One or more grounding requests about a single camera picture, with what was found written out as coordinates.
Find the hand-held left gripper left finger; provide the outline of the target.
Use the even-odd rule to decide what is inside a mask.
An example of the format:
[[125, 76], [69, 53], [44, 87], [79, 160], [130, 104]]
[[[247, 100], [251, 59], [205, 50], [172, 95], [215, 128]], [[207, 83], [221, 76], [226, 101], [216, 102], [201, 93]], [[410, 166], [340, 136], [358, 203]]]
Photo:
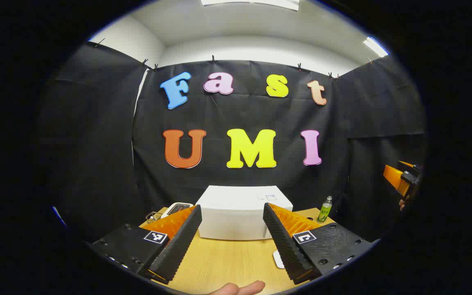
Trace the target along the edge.
[[121, 225], [91, 249], [129, 272], [168, 284], [201, 223], [202, 208], [194, 205], [142, 227]]

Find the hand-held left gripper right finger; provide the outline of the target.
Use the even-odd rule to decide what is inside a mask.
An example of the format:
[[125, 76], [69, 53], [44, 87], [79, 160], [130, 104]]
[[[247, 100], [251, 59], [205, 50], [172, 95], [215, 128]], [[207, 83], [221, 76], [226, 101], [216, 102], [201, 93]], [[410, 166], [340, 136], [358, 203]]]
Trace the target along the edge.
[[263, 220], [295, 284], [332, 276], [374, 247], [340, 224], [322, 225], [272, 203], [264, 204]]

